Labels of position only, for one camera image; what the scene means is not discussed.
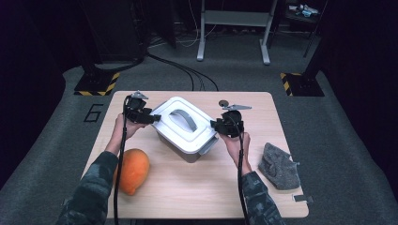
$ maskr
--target black curtain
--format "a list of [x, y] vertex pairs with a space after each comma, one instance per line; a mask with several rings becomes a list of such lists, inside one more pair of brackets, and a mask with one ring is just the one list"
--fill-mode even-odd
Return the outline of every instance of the black curtain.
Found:
[[398, 199], [398, 14], [392, 1], [332, 1], [307, 71], [321, 68]]
[[[63, 73], [80, 65], [58, 1], [0, 0], [1, 187], [30, 150], [65, 90]], [[63, 1], [93, 60], [96, 49], [77, 1]]]

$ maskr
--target camouflage sleeve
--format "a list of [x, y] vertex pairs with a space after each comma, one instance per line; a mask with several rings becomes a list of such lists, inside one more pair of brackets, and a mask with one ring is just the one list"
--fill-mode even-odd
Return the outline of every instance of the camouflage sleeve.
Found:
[[242, 188], [250, 224], [285, 224], [275, 202], [268, 195], [267, 186], [257, 172], [242, 176]]
[[66, 203], [56, 224], [104, 224], [113, 186], [117, 157], [102, 152], [91, 164]]

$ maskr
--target lid handle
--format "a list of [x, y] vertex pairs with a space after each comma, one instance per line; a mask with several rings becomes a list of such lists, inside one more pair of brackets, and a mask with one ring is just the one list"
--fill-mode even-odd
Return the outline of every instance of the lid handle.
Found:
[[194, 132], [197, 129], [195, 122], [187, 112], [183, 110], [174, 110], [170, 112], [170, 115], [176, 115], [176, 114], [181, 115], [185, 119], [192, 132]]

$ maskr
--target small metal object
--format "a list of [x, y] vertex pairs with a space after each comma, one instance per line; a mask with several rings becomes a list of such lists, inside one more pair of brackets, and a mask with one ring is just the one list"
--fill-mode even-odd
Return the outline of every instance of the small metal object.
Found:
[[224, 106], [223, 110], [233, 111], [233, 110], [249, 110], [252, 106], [243, 106], [243, 105], [232, 105], [232, 106]]
[[140, 99], [149, 99], [148, 97], [146, 97], [144, 94], [142, 94], [140, 92], [140, 90], [137, 90], [136, 92], [134, 92], [133, 94], [131, 94], [132, 98], [140, 98]]

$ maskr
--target gray carpet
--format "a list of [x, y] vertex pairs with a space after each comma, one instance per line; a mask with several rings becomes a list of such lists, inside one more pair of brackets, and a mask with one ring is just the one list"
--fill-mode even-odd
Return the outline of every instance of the gray carpet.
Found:
[[[302, 72], [314, 52], [303, 58], [307, 40], [279, 34], [264, 66], [258, 46], [261, 37], [215, 37], [207, 41], [204, 62], [196, 61], [198, 42], [149, 48], [158, 57], [196, 69], [210, 77], [220, 91], [270, 92], [292, 157], [299, 162], [303, 191], [314, 197], [306, 218], [287, 224], [398, 224], [398, 205], [383, 172], [374, 164], [347, 120], [328, 80], [318, 80], [324, 97], [288, 97], [281, 72]], [[121, 65], [101, 65], [116, 68]], [[81, 97], [73, 88], [83, 75], [80, 67], [65, 72], [67, 87], [53, 117], [23, 162], [0, 192], [0, 224], [54, 224], [61, 202], [78, 185], [100, 130], [112, 95]], [[207, 91], [215, 91], [204, 80]], [[181, 70], [146, 58], [121, 72], [118, 90], [191, 91], [191, 80]], [[199, 82], [195, 81], [195, 91]], [[98, 122], [85, 123], [93, 104], [101, 111]], [[122, 220], [121, 224], [239, 224], [228, 220]]]

